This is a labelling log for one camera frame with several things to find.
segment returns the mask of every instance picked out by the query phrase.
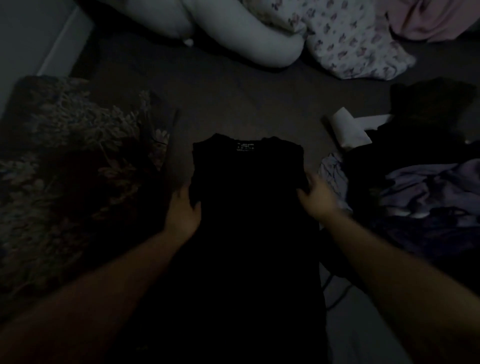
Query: hand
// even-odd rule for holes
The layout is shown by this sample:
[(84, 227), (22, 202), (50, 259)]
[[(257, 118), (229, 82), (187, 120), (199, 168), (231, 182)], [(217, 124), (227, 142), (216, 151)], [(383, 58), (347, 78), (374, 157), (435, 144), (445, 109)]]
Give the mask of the hand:
[(310, 193), (297, 189), (300, 203), (307, 213), (318, 222), (324, 221), (329, 216), (338, 212), (338, 204), (335, 195), (327, 183), (317, 174), (305, 171), (310, 183)]
[(189, 185), (185, 185), (173, 193), (164, 228), (165, 232), (175, 235), (182, 243), (193, 236), (202, 219), (200, 202), (195, 208), (190, 205), (188, 187)]

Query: baseboard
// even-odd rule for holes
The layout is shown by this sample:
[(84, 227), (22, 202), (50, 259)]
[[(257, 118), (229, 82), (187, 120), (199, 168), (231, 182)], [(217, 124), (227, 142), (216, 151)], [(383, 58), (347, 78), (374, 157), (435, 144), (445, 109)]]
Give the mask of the baseboard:
[(68, 17), (50, 52), (40, 66), (37, 76), (68, 76), (82, 52), (94, 23), (77, 6)]

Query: floor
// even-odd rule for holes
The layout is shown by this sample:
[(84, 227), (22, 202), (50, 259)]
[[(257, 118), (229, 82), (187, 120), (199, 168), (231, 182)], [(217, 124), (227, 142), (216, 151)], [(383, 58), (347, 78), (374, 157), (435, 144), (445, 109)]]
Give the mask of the floor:
[[(322, 158), (336, 149), (325, 120), (339, 108), (346, 107), (354, 117), (387, 113), (389, 87), (396, 82), (446, 76), (480, 86), (480, 47), (470, 39), (405, 43), (406, 50), (417, 57), (417, 65), (390, 82), (340, 81), (306, 54), (286, 69), (265, 70), (220, 49), (201, 34), (188, 48), (121, 16), (109, 17), (106, 25), (101, 21), (105, 17), (96, 15), (98, 28), (72, 75), (97, 82), (114, 77), (126, 84), (143, 83), (181, 110), (163, 170), (166, 193), (192, 175), (192, 143), (214, 133), (246, 140), (269, 136), (290, 140), (303, 146), (305, 165), (317, 170)], [(477, 100), (458, 124), (470, 140), (480, 136), (479, 118)], [(320, 274), (325, 282), (328, 272), (322, 266)], [(325, 290), (327, 306), (347, 285), (345, 279), (332, 280)], [(410, 363), (360, 290), (351, 289), (328, 313), (327, 321), (334, 363)]]

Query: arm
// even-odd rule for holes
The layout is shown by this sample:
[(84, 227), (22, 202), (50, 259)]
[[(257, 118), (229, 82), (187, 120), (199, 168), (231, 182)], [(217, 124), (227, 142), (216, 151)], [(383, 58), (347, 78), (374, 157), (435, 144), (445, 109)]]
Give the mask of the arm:
[(416, 363), (473, 363), (480, 357), (480, 299), (416, 257), (364, 229), (338, 208), (317, 175), (305, 210), (332, 234), (380, 313)]
[(0, 363), (100, 362), (200, 219), (200, 206), (192, 209), (188, 188), (175, 192), (163, 232), (11, 322), (0, 333)]

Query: black t-shirt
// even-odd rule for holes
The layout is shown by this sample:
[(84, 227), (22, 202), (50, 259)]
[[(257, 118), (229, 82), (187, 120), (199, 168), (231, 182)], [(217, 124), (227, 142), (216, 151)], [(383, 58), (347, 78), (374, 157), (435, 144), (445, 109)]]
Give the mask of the black t-shirt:
[(190, 198), (201, 201), (202, 222), (166, 279), (169, 339), (180, 340), (174, 351), (211, 361), (322, 362), (319, 228), (296, 193), (308, 188), (303, 148), (215, 134), (193, 145), (193, 160)]

